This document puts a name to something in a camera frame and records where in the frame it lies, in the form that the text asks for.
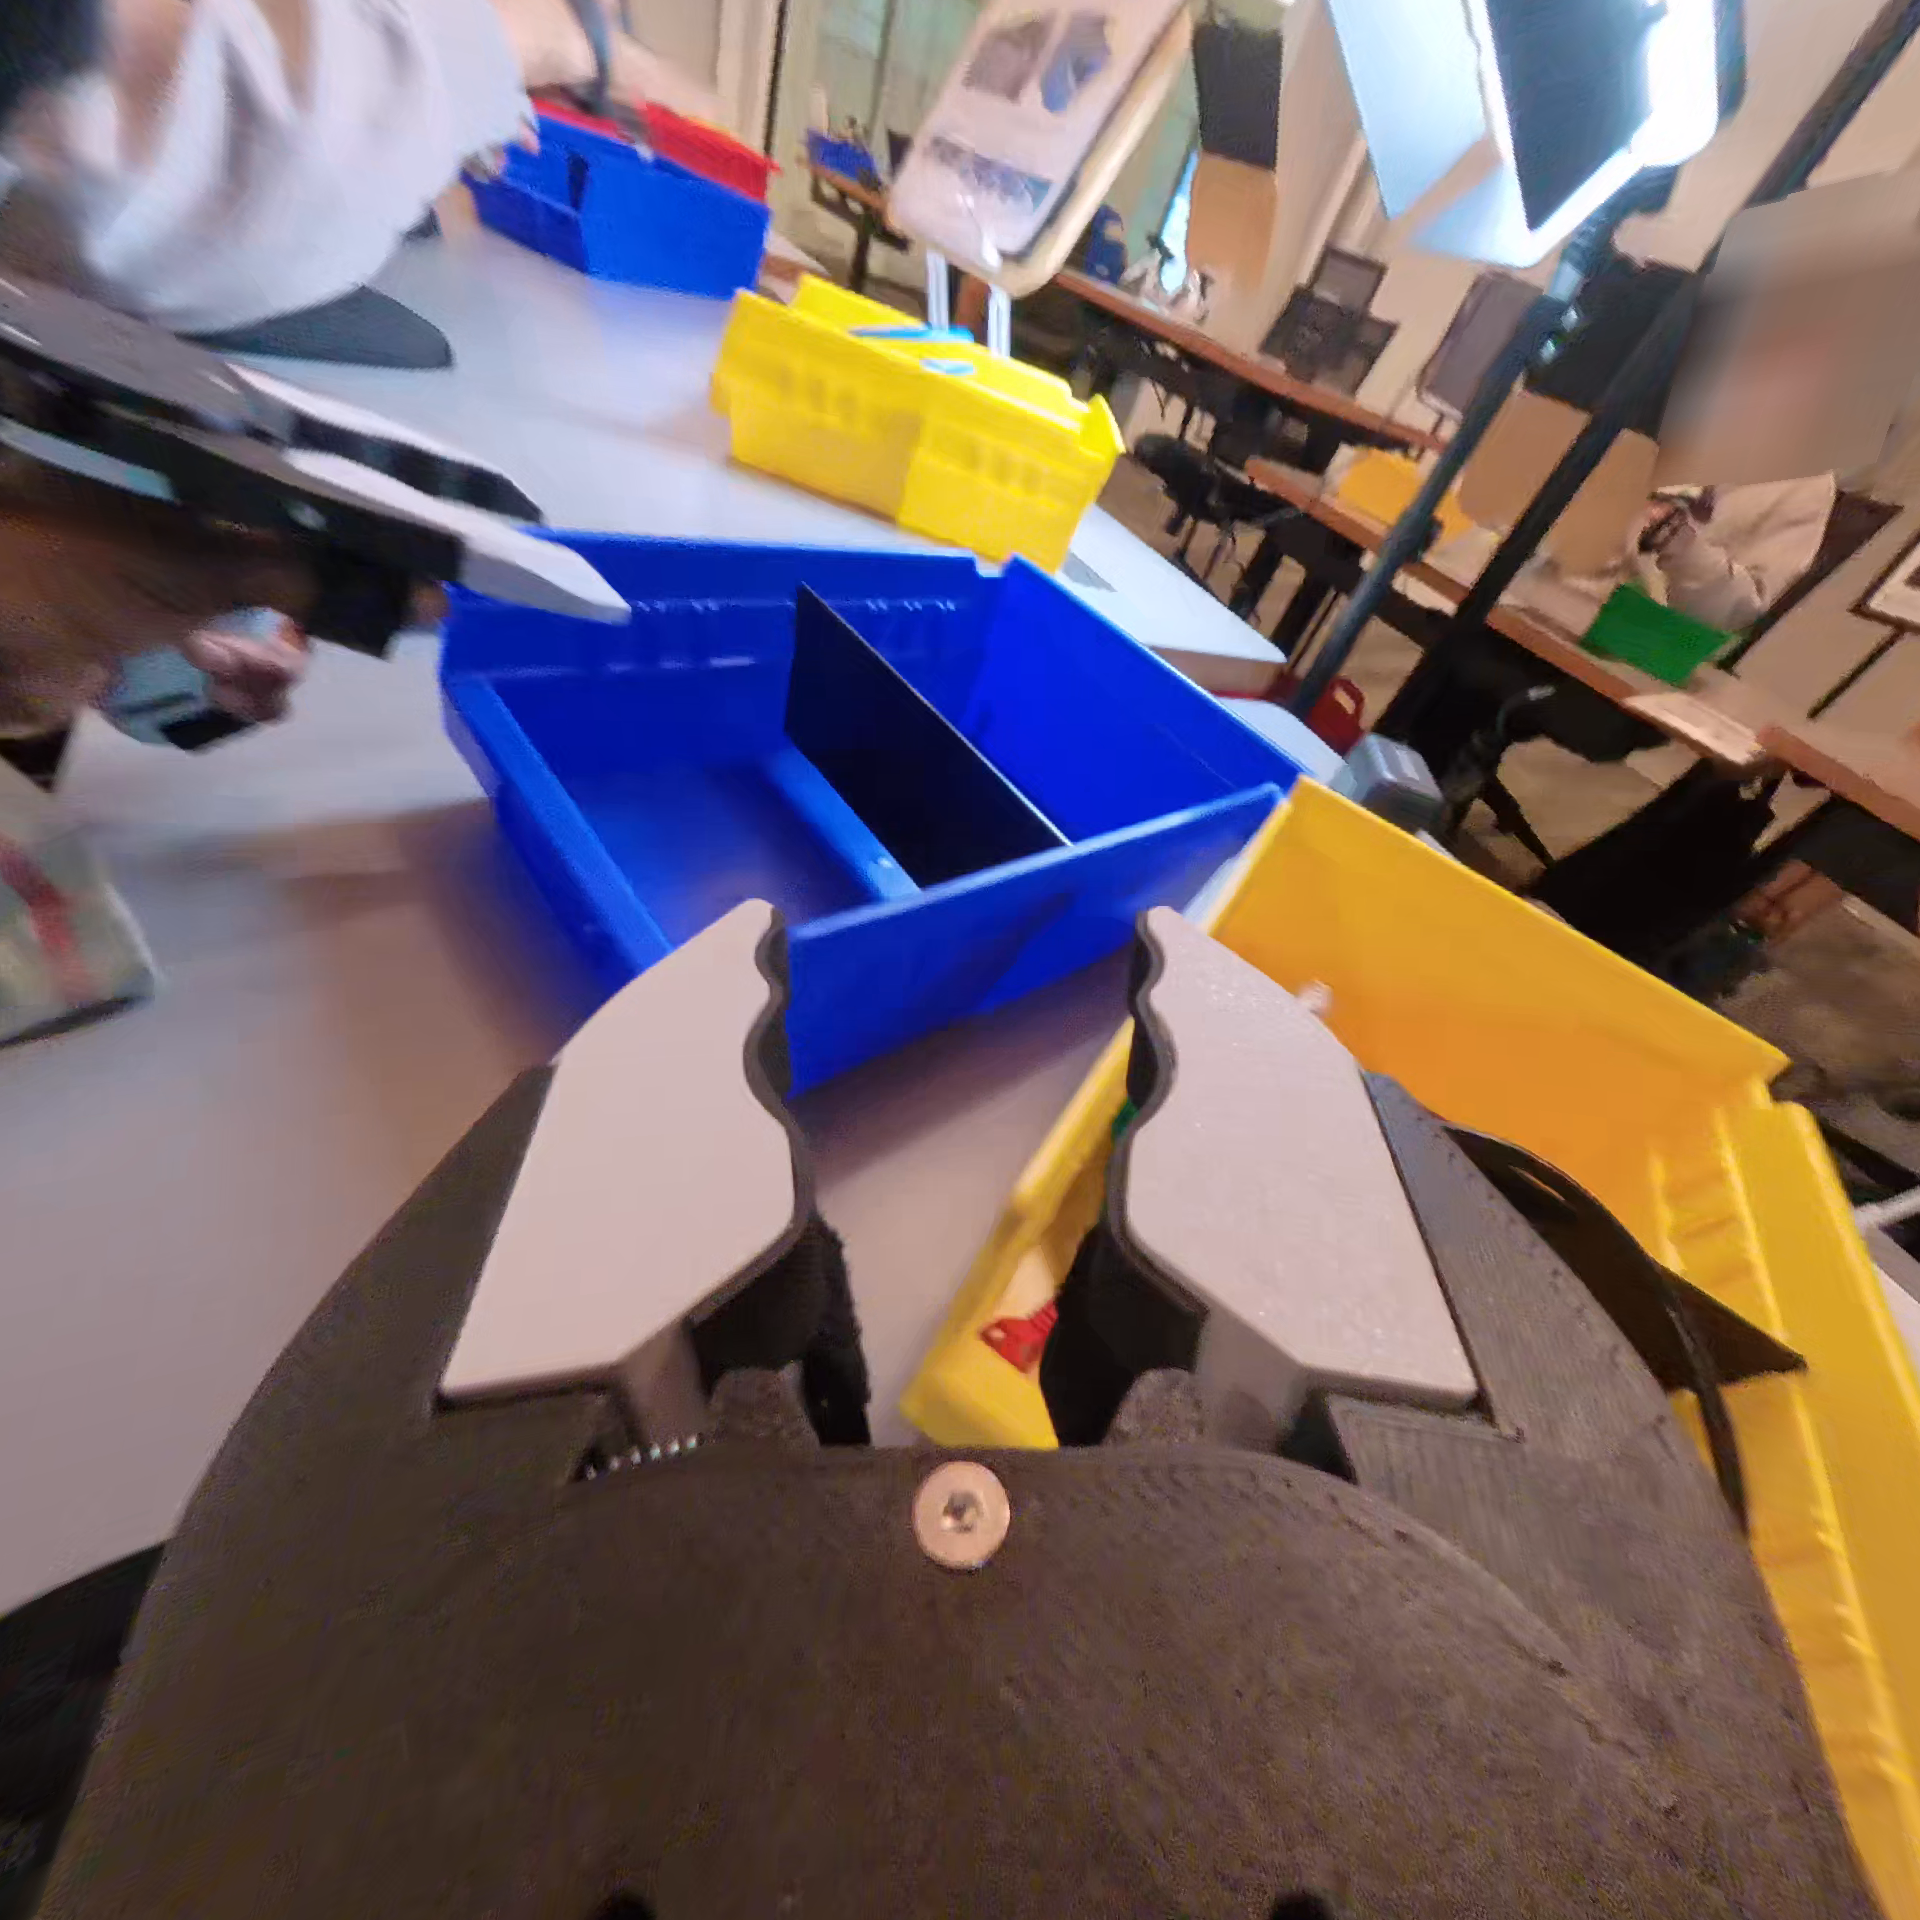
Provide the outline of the red plastic bin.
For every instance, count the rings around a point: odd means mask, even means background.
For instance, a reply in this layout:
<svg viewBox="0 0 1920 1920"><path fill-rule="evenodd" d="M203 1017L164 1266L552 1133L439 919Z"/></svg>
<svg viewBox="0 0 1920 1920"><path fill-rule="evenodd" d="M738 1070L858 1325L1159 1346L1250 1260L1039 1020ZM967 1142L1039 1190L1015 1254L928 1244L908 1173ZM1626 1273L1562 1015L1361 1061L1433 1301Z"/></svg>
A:
<svg viewBox="0 0 1920 1920"><path fill-rule="evenodd" d="M755 146L703 117L679 111L664 102L612 100L610 104L588 108L566 94L552 90L536 95L536 109L544 120L555 125L624 140L652 153L657 160L671 160L751 201L766 202L771 180L777 174L777 164Z"/></svg>

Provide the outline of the computer monitor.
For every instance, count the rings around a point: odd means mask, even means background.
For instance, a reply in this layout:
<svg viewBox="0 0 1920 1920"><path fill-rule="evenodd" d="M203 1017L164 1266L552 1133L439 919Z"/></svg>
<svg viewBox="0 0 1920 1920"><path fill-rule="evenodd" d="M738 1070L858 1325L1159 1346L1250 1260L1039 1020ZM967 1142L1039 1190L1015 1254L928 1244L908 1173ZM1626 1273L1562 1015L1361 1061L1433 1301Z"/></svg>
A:
<svg viewBox="0 0 1920 1920"><path fill-rule="evenodd" d="M1479 271L1416 377L1414 398L1441 418L1463 418L1540 292L1513 271Z"/></svg>

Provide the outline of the blue plastic bin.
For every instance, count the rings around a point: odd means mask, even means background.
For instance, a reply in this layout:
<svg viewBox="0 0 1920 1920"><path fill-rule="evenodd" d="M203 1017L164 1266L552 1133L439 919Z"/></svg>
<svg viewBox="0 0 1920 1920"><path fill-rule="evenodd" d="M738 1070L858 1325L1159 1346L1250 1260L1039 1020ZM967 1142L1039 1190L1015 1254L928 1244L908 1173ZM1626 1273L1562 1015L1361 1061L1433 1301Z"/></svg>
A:
<svg viewBox="0 0 1920 1920"><path fill-rule="evenodd" d="M483 225L583 277L722 301L756 288L768 206L624 136L544 117L537 151L467 183Z"/></svg>
<svg viewBox="0 0 1920 1920"><path fill-rule="evenodd" d="M1088 600L1010 562L817 544L554 535L627 626L449 598L449 735L601 993L731 908L785 920L798 1087L983 1017L1186 905L1336 761L1270 730ZM785 734L801 588L928 696L1067 848L919 887Z"/></svg>

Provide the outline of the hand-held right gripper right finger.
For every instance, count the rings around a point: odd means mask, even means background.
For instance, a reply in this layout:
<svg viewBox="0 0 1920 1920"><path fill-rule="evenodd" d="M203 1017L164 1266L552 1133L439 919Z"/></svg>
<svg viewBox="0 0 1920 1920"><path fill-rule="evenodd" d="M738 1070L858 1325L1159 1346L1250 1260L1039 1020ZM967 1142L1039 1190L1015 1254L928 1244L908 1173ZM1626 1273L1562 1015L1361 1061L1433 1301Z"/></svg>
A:
<svg viewBox="0 0 1920 1920"><path fill-rule="evenodd" d="M1242 1449L1282 1446L1320 1394L1473 1408L1367 1072L1321 1015L1171 908L1139 920L1131 1005L1115 1352L1191 1372L1204 1430Z"/></svg>

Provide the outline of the small grey power box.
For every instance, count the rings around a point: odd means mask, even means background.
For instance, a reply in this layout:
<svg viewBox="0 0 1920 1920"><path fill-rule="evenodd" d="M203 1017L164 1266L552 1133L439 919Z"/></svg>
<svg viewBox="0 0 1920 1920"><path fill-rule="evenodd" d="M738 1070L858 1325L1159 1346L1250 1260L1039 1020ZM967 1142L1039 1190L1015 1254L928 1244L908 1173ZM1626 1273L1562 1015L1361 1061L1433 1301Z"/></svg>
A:
<svg viewBox="0 0 1920 1920"><path fill-rule="evenodd" d="M1382 734L1355 740L1331 790L1411 834L1438 831L1448 813L1444 796L1425 757Z"/></svg>

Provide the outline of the yellow plastic bin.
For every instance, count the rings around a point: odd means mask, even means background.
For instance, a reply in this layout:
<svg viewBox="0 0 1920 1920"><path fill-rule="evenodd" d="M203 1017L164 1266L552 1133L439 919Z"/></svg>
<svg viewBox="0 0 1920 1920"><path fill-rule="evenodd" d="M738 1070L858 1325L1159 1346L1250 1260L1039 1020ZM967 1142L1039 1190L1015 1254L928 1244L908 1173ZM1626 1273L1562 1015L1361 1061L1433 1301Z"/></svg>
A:
<svg viewBox="0 0 1920 1920"><path fill-rule="evenodd" d="M1102 398L809 273L785 301L735 294L710 396L735 464L1043 570L1122 454Z"/></svg>
<svg viewBox="0 0 1920 1920"><path fill-rule="evenodd" d="M1479 1397L1227 1446L1115 1352L1135 934L899 1401L876 1910L1916 1914L1916 1372L1779 1048L1321 784L1195 925L1367 1072ZM1808 1369L1659 1388L1451 1124Z"/></svg>

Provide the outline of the grey desk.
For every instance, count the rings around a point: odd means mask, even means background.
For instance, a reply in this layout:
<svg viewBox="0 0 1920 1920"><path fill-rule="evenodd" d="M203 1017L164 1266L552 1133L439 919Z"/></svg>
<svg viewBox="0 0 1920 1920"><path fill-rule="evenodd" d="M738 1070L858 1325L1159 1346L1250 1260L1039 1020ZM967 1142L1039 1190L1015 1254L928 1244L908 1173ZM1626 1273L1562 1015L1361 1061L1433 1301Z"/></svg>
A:
<svg viewBox="0 0 1920 1920"><path fill-rule="evenodd" d="M604 998L442 721L439 649L323 649L207 753L89 717L56 802L160 990L6 1048L6 1608L156 1545L455 1138Z"/></svg>

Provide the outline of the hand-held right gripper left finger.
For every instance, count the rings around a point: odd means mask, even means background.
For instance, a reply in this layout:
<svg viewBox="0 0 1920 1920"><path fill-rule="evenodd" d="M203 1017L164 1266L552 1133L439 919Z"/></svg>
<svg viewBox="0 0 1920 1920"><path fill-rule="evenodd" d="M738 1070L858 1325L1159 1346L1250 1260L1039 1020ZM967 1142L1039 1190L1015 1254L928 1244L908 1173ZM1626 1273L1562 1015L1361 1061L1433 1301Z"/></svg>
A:
<svg viewBox="0 0 1920 1920"><path fill-rule="evenodd" d="M698 1335L798 1252L785 920L731 908L559 1048L439 1377L451 1408L606 1392L639 1449L706 1423Z"/></svg>

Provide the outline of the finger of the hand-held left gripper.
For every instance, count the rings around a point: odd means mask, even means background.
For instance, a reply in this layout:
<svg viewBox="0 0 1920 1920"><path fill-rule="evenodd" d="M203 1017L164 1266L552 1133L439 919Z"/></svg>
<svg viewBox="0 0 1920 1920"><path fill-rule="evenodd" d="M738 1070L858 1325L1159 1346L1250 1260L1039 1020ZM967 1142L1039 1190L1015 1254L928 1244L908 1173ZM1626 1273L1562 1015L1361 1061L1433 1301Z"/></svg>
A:
<svg viewBox="0 0 1920 1920"><path fill-rule="evenodd" d="M288 414L288 450L364 465L424 496L508 521L544 524L544 509L508 471L467 447L256 368L240 368L240 380Z"/></svg>
<svg viewBox="0 0 1920 1920"><path fill-rule="evenodd" d="M631 602L572 546L530 535L520 521L408 486L343 454L320 454L320 479L376 508L390 527L432 529L451 559L408 562L420 581L552 615L627 626Z"/></svg>

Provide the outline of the person's left hand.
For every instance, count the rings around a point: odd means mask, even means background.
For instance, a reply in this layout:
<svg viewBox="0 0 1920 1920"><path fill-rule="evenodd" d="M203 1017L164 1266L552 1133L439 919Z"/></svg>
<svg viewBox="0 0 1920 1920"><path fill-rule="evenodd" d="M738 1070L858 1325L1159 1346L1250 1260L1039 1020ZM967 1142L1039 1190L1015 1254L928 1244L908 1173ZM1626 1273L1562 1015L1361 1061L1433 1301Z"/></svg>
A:
<svg viewBox="0 0 1920 1920"><path fill-rule="evenodd" d="M96 706L137 655L179 652L218 708L284 714L304 674L314 581L267 535L108 494L3 512L3 735L42 735Z"/></svg>

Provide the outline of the green plastic bin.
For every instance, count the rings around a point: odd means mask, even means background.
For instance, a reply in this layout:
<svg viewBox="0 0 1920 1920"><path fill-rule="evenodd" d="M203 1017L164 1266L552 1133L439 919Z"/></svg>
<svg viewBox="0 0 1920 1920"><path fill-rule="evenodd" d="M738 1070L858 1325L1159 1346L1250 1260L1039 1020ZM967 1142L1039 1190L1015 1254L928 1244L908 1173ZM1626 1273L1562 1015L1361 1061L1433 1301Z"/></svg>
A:
<svg viewBox="0 0 1920 1920"><path fill-rule="evenodd" d="M1579 637L1590 655L1628 664L1667 688L1691 684L1736 642L1734 630L1670 607L1638 582L1617 584Z"/></svg>

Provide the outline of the small yellow bin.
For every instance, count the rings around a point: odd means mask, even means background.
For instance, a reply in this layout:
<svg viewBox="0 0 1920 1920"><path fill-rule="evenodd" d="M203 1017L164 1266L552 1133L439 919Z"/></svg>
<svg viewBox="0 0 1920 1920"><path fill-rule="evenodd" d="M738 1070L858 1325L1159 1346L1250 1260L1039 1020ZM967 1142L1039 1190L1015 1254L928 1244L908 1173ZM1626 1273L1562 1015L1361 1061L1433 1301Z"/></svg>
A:
<svg viewBox="0 0 1920 1920"><path fill-rule="evenodd" d="M1361 447L1332 482L1332 497L1346 512L1391 526L1427 484L1427 465L1406 450ZM1432 509L1438 542L1451 542L1476 529L1476 521L1462 508L1456 490L1448 490Z"/></svg>

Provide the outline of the studio light on stand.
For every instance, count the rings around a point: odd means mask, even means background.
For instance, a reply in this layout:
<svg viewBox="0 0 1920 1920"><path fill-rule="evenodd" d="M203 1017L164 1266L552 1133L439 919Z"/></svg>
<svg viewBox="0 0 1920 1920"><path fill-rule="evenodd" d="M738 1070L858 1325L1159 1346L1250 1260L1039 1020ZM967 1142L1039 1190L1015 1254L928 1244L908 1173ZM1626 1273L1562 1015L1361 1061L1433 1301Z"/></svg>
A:
<svg viewBox="0 0 1920 1920"><path fill-rule="evenodd" d="M1551 281L1388 527L1336 626L1295 670L1308 717L1416 562L1444 494L1562 333L1623 221L1662 207L1745 98L1743 4L1331 4L1383 207L1444 254Z"/></svg>

